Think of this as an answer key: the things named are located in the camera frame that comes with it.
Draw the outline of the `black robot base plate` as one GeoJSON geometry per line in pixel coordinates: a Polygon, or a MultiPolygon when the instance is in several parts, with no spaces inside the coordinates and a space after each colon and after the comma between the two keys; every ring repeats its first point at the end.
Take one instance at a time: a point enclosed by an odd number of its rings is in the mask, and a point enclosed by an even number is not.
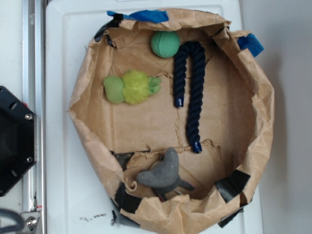
{"type": "Polygon", "coordinates": [[[36,163],[36,115],[6,87],[0,87],[0,196],[36,163]]]}

